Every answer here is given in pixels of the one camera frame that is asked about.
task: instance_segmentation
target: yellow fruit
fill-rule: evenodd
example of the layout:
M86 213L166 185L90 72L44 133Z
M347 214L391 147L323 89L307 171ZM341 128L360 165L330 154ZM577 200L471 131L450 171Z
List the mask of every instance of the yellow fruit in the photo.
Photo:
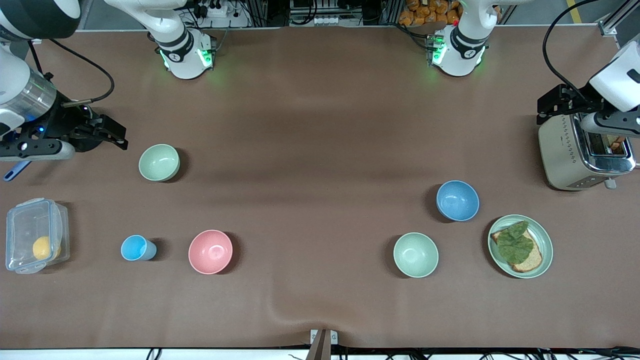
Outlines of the yellow fruit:
M33 256L38 260L44 260L48 258L49 255L51 255L49 237L41 236L33 243ZM57 258L58 255L60 255L60 247L56 249L56 255L53 258Z

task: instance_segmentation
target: plate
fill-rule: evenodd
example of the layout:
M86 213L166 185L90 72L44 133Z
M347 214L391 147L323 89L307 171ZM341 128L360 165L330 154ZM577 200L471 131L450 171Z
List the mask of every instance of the plate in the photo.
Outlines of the plate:
M540 253L542 254L542 264L540 264L540 266L531 270L530 272L513 271L511 265L509 265L509 263L507 263L507 261L500 255L500 252L498 251L498 245L491 238L491 234L496 233L500 230L504 230L507 227L523 220L529 222L529 234L531 234L533 240L538 243L538 248L540 248ZM537 221L524 215L507 215L496 220L491 226L491 229L489 229L488 241L489 253L491 254L491 257L493 258L495 263L501 269L503 269L504 272L513 277L519 277L521 279L532 279L534 277L538 277L544 274L549 269L549 266L551 266L551 261L554 258L554 247L551 244L551 238L549 238L549 234L547 234L545 228L542 227L542 225L540 225Z

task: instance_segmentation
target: toast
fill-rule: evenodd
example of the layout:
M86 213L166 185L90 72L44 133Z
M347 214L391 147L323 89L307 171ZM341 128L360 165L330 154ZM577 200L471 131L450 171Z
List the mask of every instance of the toast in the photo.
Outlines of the toast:
M501 230L497 233L491 234L491 238L497 243L498 236L500 236L500 233L503 231L504 230ZM531 250L529 257L524 262L520 264L509 263L509 265L511 265L511 268L515 272L530 272L531 270L535 270L538 266L540 266L540 264L542 264L542 253L540 252L538 243L536 243L536 240L531 237L529 230L526 230L523 235L533 241L533 250Z

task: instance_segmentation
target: plastic cup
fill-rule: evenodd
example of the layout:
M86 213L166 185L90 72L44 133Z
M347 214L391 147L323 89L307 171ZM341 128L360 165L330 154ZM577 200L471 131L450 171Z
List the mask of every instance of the plastic cup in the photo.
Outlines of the plastic cup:
M122 242L120 254L125 260L149 260L156 255L156 245L141 235L131 235Z

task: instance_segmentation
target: black cable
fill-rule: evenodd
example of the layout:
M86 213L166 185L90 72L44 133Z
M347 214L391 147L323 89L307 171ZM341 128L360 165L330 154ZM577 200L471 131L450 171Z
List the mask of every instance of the black cable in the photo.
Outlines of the black cable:
M147 360L151 359L151 354L154 353L155 348L150 348L149 349L149 353L147 354ZM156 357L154 357L154 360L158 360L160 359L160 355L162 355L162 349L159 348L158 349L158 353L156 354Z
M513 356L513 355L507 354L505 352L490 352L488 354L483 354L482 357L480 359L478 359L478 360L484 360L484 359L486 359L487 357L489 357L491 355L505 355L505 356L508 356L508 357L510 357L510 358L512 358L514 360L523 360L523 359L520 359L517 356Z
M31 56L33 56L33 62L36 63L36 69L38 69L39 73L44 74L42 72L42 66L40 66L40 60L38 59L38 54L36 54L36 49L33 47L33 41L29 40L27 41L27 43L29 44L29 50L31 50Z
M382 25L395 26L398 30L400 30L403 33L409 35L411 40L413 40L413 42L415 42L415 44L418 45L423 50L437 50L438 49L437 47L433 47L433 46L425 46L424 44L422 44L420 41L417 40L417 38L419 38L419 39L427 39L427 37L428 37L427 35L414 33L412 31L410 31L406 26L403 26L403 25L400 25L400 24L396 24L395 22L386 22L386 23L384 23Z
M435 354L435 353L436 353L436 351L438 351L438 349L437 349L437 348L433 349L433 351L429 354L429 356L427 356L427 357L425 358L425 360L429 360L429 359L431 359L431 356L433 356L433 354Z
M260 22L260 21L256 21L256 19L258 19L258 20L262 20L262 21L264 21L264 22L267 22L267 20L266 20L266 19L263 19L262 17L259 17L259 16L256 16L256 15L252 14L252 13L249 11L249 8L247 8L247 7L246 7L246 4L245 4L244 2L239 1L239 3L240 3L240 6L242 6L242 9L244 9L244 11L246 12L246 14L247 14L247 15L249 15L249 16L251 17L251 20L252 20L252 22L253 22L253 27L254 27L254 28L257 28L257 26L255 26L255 25L256 25L256 23L257 23L258 25L261 25L261 22Z
M378 19L380 19L380 17L381 17L381 16L382 16L382 13L380 13L380 15L378 15L378 16L376 16L376 17L372 18L372 19L365 19L365 18L364 18L364 16L361 16L361 17L360 17L360 21L358 21L358 26L360 26L360 24L361 24L363 21L373 21L373 20L378 20Z
M196 29L200 29L200 25L198 25L196 15L193 15L193 10L191 10L191 8L188 8L187 10L189 10L189 13L191 14L191 18L193 19L193 24L196 26Z
M547 33L545 34L545 38L544 40L542 40L542 56L545 58L545 63L549 67L549 70L551 70L551 72L553 72L554 75L556 75L560 80L562 80L563 83L566 84L566 86L569 86L569 88L573 89L576 92L576 94L578 94L578 96L580 96L580 98L582 98L582 100L584 100L585 102L589 102L589 101L584 97L584 95L580 92L580 90L574 84L572 84L571 81L567 80L567 78L562 76L562 74L560 74L560 72L558 72L558 70L556 70L556 68L553 65L551 65L551 62L549 61L549 56L547 55L547 40L549 39L549 34L551 34L551 31L554 29L558 21L560 21L560 19L562 19L563 16L565 16L567 13L577 8L578 6L594 3L596 1L599 1L599 0L584 0L577 4L573 4L569 6L565 11L561 12L560 15L558 15L558 17L556 17L556 19L553 20L553 22L551 22L551 25L549 26L549 28L547 29Z
M111 83L109 90L107 90L106 93L98 96L98 97L94 97L89 99L90 102L96 102L96 101L100 101L100 100L104 100L107 96L111 95L111 93L113 92L113 89L115 88L116 84L115 81L113 81L113 76L111 76L111 74L109 74L109 72L107 70L104 70L100 65L94 63L93 61L89 60L88 58L84 57L82 54L79 54L71 49L69 49L68 47L62 45L61 43L59 43L57 40L55 39L50 39L52 43L60 46L62 49L64 49L65 51L68 51L69 53L72 53L73 55L76 55L77 57L79 57L80 59L88 62L89 64L93 65L96 69L100 70L103 74L105 74L107 76L107 78L109 78L109 82Z
M317 0L313 0L313 2L311 2L311 4L309 5L309 14L307 15L307 18L303 22L296 22L291 19L289 19L289 21L291 22L291 24L294 24L294 25L306 25L309 22L311 22L313 19L315 19L317 14L318 14L318 2Z

